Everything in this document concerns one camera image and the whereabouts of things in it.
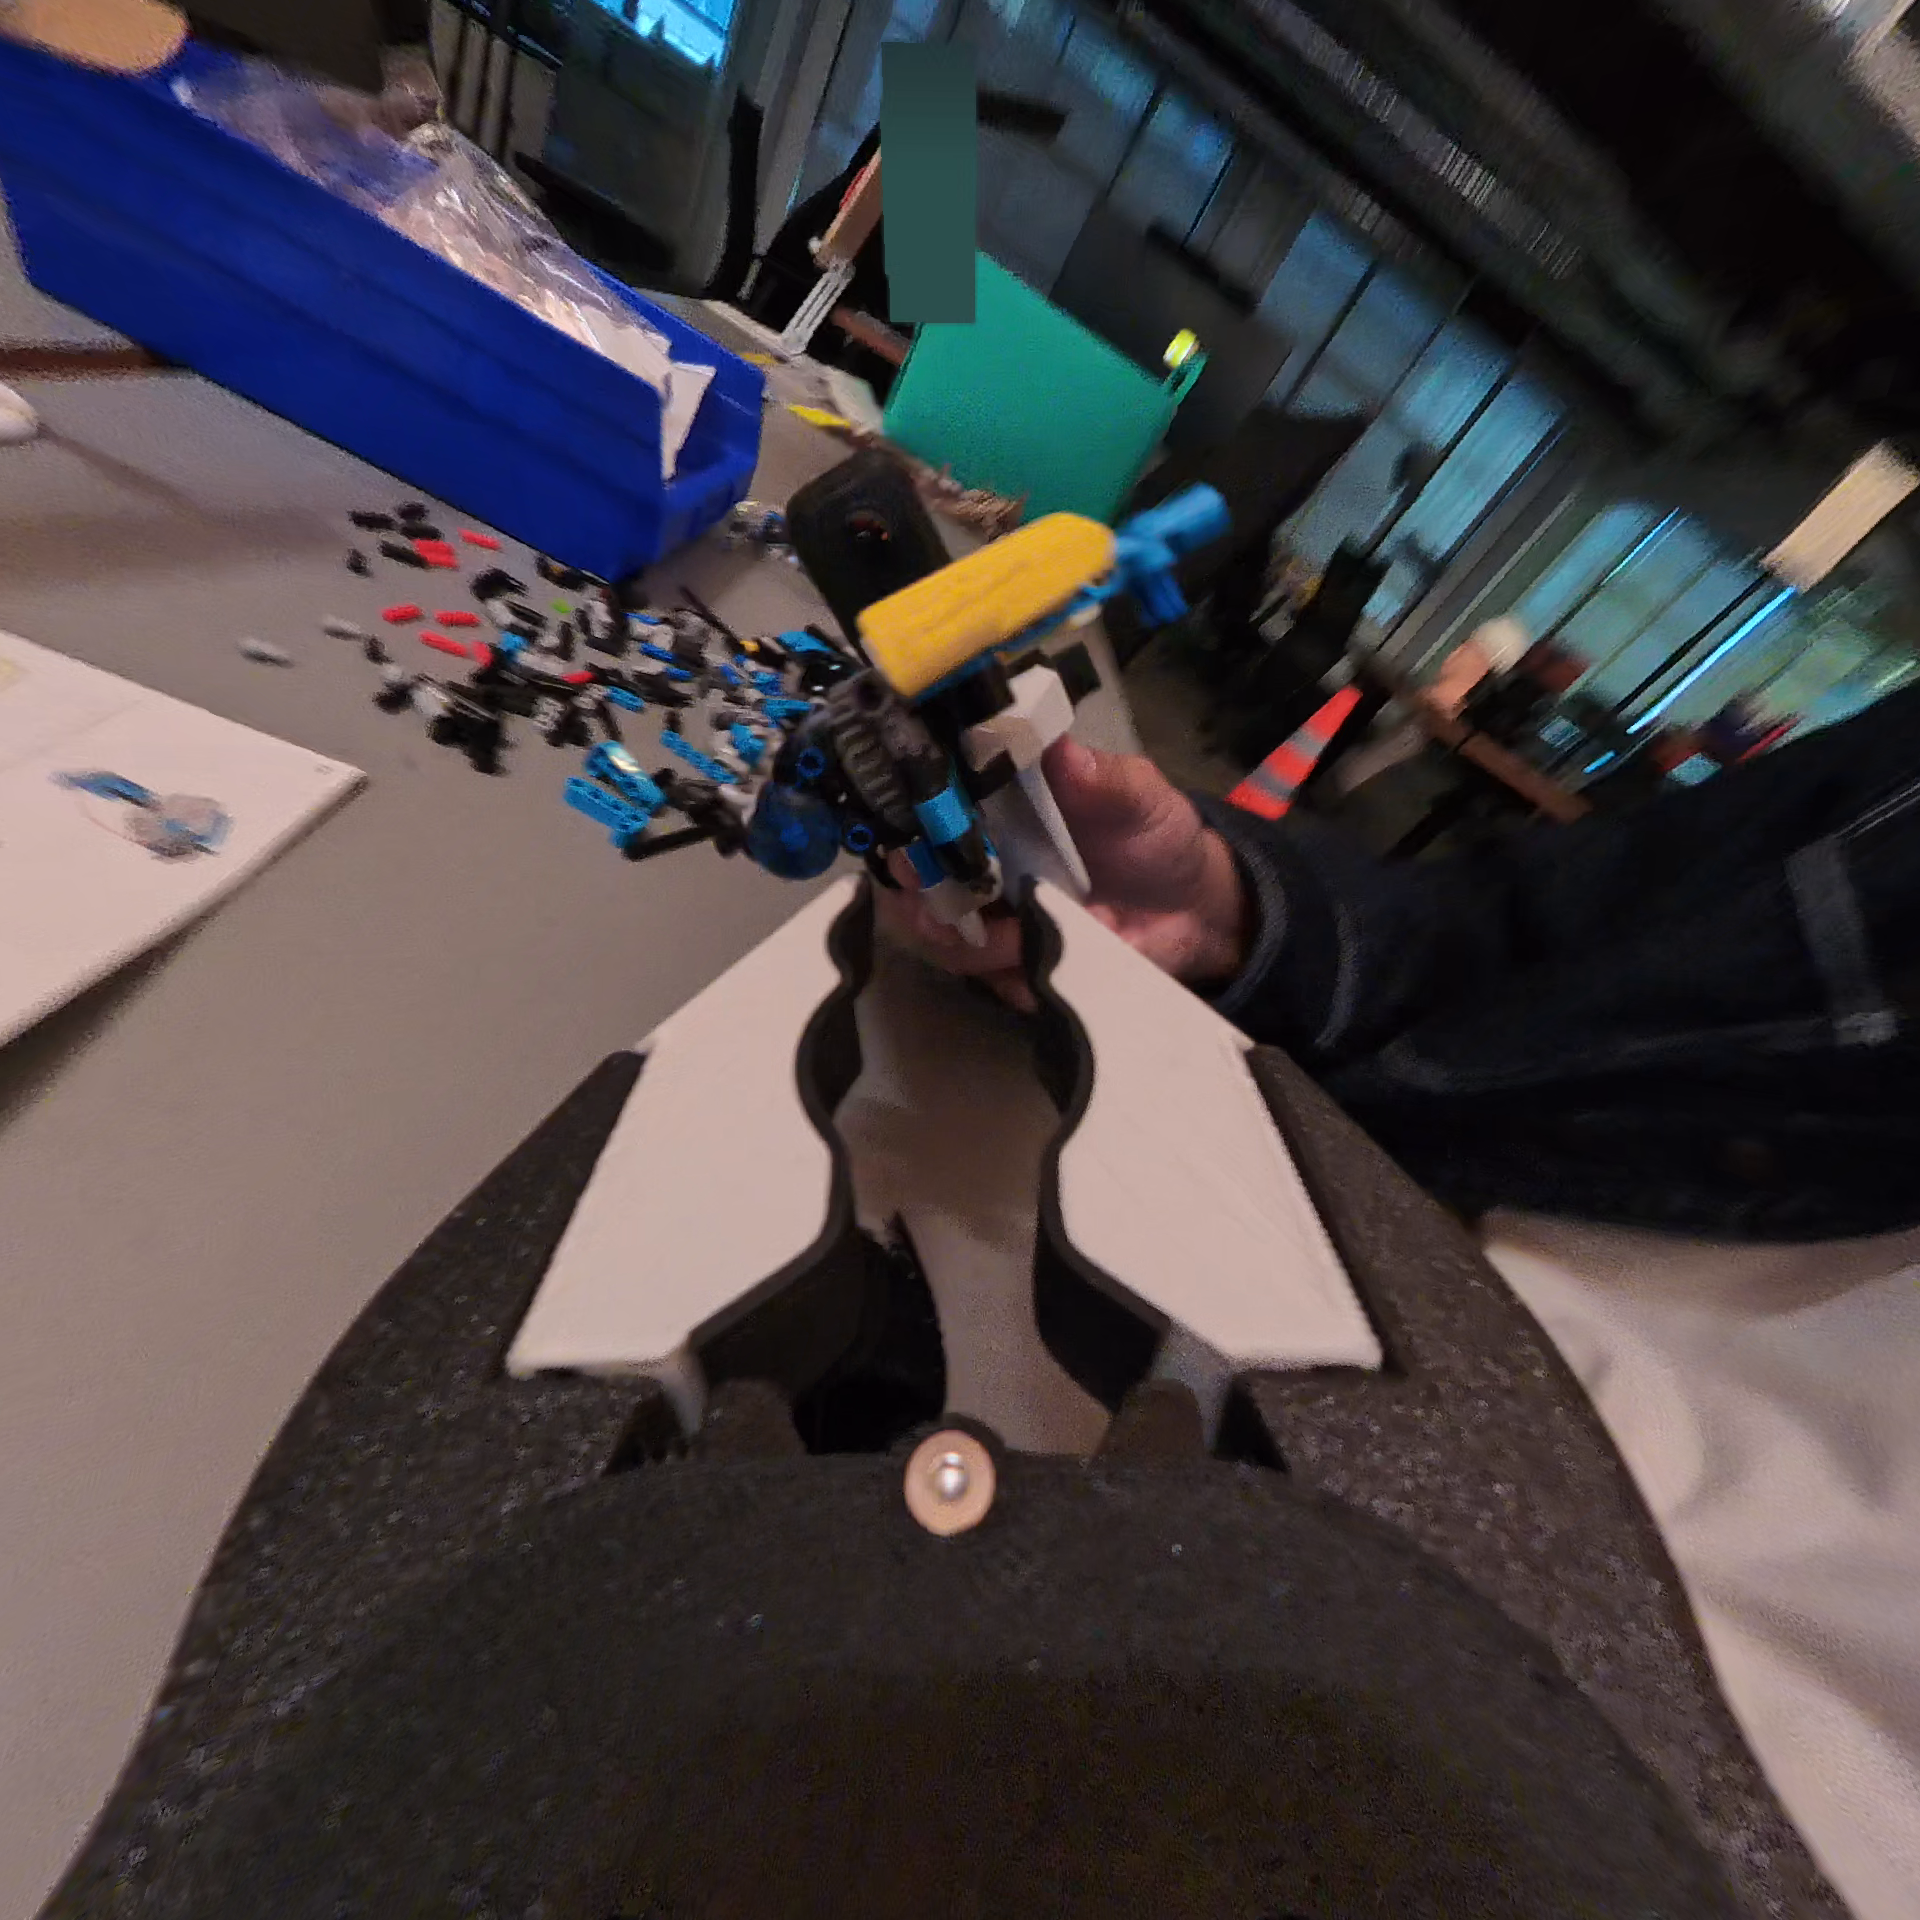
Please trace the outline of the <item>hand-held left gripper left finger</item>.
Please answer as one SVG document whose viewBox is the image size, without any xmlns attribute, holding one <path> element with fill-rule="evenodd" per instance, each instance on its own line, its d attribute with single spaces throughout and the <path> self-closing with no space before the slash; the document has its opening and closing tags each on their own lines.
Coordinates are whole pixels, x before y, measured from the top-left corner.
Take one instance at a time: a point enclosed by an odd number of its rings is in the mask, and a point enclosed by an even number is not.
<svg viewBox="0 0 1920 1920">
<path fill-rule="evenodd" d="M 508 1374 L 637 1379 L 699 1421 L 724 1375 L 795 1387 L 829 1309 L 755 1326 L 853 1225 L 833 1115 L 860 1073 L 867 884 L 833 881 L 636 1046 L 637 1076 L 513 1334 Z"/>
</svg>

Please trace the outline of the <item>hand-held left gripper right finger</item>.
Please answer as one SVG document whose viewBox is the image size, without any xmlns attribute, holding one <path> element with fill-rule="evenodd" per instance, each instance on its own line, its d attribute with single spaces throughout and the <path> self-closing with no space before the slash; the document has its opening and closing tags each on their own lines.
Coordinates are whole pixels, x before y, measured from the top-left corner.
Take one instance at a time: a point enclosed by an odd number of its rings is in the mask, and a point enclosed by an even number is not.
<svg viewBox="0 0 1920 1920">
<path fill-rule="evenodd" d="M 1226 1375 L 1375 1371 L 1382 1341 L 1259 1090 L 1253 1042 L 1063 886 L 1025 900 L 1061 1133 L 1050 1243 L 1145 1334 Z"/>
</svg>

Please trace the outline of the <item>blue and yellow toy chassis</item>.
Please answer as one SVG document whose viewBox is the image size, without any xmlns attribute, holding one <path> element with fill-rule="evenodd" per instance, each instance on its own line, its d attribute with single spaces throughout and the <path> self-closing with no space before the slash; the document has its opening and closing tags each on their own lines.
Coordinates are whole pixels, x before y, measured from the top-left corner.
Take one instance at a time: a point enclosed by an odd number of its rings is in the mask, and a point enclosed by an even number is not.
<svg viewBox="0 0 1920 1920">
<path fill-rule="evenodd" d="M 1186 613 L 1179 564 L 1233 530 L 1227 499 L 1190 484 L 1119 526 L 1053 513 L 858 618 L 875 676 L 914 703 L 1009 650 L 1119 598 L 1145 626 Z"/>
</svg>

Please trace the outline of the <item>person's right forearm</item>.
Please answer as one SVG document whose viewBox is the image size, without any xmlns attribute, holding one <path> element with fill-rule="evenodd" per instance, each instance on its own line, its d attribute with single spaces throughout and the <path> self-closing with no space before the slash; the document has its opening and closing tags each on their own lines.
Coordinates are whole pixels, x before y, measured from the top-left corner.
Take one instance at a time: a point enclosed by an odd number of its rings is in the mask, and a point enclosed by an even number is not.
<svg viewBox="0 0 1920 1920">
<path fill-rule="evenodd" d="M 1458 1211 L 1914 1230 L 1916 699 L 1430 860 L 1199 799 L 1254 905 L 1213 1007 Z"/>
</svg>

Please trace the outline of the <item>grey desk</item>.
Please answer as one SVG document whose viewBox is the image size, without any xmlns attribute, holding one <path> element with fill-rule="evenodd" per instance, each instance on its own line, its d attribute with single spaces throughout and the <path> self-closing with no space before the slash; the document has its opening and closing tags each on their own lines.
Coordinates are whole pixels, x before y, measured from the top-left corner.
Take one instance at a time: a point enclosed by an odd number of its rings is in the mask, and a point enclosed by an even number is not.
<svg viewBox="0 0 1920 1920">
<path fill-rule="evenodd" d="M 627 863 L 569 759 L 476 775 L 372 707 L 329 618 L 350 509 L 402 497 L 187 375 L 35 387 L 5 451 L 5 631 L 275 733 L 365 789 L 178 945 L 5 1049 L 5 1915 L 107 1796 L 231 1511 L 375 1290 L 591 1068 L 803 900 Z"/>
</svg>

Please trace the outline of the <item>person's right hand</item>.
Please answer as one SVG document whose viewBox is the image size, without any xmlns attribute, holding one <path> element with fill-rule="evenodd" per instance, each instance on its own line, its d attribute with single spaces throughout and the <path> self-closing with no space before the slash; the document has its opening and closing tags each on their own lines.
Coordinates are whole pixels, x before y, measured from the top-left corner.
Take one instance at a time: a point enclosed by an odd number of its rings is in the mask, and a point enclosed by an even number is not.
<svg viewBox="0 0 1920 1920">
<path fill-rule="evenodd" d="M 1186 987 L 1233 981 L 1257 913 L 1230 845 L 1186 794 L 1148 756 L 1069 737 L 1042 765 L 1089 870 L 1089 913 Z"/>
</svg>

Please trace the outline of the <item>green plastic bin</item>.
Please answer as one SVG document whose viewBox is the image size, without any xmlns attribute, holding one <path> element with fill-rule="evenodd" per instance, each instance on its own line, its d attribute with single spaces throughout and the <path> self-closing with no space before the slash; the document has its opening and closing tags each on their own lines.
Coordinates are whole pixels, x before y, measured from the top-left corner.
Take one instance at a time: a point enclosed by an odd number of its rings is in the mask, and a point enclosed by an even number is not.
<svg viewBox="0 0 1920 1920">
<path fill-rule="evenodd" d="M 1156 370 L 975 254 L 971 322 L 919 327 L 882 431 L 964 489 L 1115 524 L 1209 356 L 1195 334 Z"/>
</svg>

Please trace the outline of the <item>orange traffic cone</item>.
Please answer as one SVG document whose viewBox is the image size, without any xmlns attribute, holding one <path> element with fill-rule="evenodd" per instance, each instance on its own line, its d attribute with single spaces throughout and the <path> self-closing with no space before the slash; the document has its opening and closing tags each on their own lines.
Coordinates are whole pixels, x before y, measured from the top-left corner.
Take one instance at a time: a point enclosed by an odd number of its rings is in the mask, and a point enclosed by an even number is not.
<svg viewBox="0 0 1920 1920">
<path fill-rule="evenodd" d="M 1359 707 L 1359 689 L 1327 695 L 1282 742 L 1236 782 L 1227 804 L 1263 823 L 1285 819 L 1307 779 L 1339 741 Z"/>
</svg>

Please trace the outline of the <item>pile of small building pieces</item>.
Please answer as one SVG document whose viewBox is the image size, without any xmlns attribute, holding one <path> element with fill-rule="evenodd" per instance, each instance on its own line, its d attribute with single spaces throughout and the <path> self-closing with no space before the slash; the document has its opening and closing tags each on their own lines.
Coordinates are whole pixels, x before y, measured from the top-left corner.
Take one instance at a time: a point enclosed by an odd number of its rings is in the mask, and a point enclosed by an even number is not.
<svg viewBox="0 0 1920 1920">
<path fill-rule="evenodd" d="M 346 571 L 386 588 L 318 636 L 375 671 L 372 703 L 483 778 L 518 750 L 567 755 L 564 806 L 633 861 L 745 850 L 755 790 L 783 733 L 862 655 L 809 620 L 745 631 L 678 588 L 663 601 L 500 537 L 443 530 L 420 501 L 353 513 Z"/>
</svg>

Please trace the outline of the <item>crumpled clear plastic bag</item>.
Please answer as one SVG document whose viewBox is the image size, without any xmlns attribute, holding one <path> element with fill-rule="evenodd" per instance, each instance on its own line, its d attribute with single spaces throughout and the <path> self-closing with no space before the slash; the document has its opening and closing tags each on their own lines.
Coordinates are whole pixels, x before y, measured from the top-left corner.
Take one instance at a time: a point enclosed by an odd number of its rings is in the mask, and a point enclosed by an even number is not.
<svg viewBox="0 0 1920 1920">
<path fill-rule="evenodd" d="M 426 49 L 386 49 L 375 90 L 261 55 L 182 70 L 169 90 L 182 107 L 636 377 L 661 404 L 661 425 L 643 439 L 657 449 L 661 477 L 677 477 L 716 365 L 682 358 L 665 327 L 615 294 L 513 177 L 446 119 Z"/>
</svg>

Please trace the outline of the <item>blue plastic storage bin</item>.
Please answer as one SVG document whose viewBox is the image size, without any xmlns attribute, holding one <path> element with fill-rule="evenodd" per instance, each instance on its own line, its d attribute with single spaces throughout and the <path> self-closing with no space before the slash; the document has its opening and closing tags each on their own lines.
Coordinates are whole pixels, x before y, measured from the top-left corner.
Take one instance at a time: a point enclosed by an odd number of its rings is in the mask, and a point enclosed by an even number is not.
<svg viewBox="0 0 1920 1920">
<path fill-rule="evenodd" d="M 2 53 L 2 178 L 37 292 L 556 561 L 618 578 L 751 489 L 764 377 L 613 282 L 714 372 L 673 476 L 661 398 L 514 299 L 191 111 L 177 86 Z"/>
</svg>

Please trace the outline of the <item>person's white garment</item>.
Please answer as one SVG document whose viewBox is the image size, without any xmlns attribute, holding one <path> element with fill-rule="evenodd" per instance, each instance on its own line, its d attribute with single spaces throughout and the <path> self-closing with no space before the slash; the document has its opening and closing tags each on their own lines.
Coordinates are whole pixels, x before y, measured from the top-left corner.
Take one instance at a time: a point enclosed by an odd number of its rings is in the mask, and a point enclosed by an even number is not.
<svg viewBox="0 0 1920 1920">
<path fill-rule="evenodd" d="M 1491 1214 L 1770 1786 L 1854 1915 L 1918 1915 L 1918 1233 L 1714 1243 Z"/>
</svg>

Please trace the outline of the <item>instruction booklet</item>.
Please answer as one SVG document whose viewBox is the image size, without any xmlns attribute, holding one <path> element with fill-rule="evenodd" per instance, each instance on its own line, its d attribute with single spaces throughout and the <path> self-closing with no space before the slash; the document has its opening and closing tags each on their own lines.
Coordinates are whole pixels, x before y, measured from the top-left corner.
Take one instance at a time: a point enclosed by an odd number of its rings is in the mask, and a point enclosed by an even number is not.
<svg viewBox="0 0 1920 1920">
<path fill-rule="evenodd" d="M 2 638 L 2 1042 L 203 919 L 365 775 Z"/>
</svg>

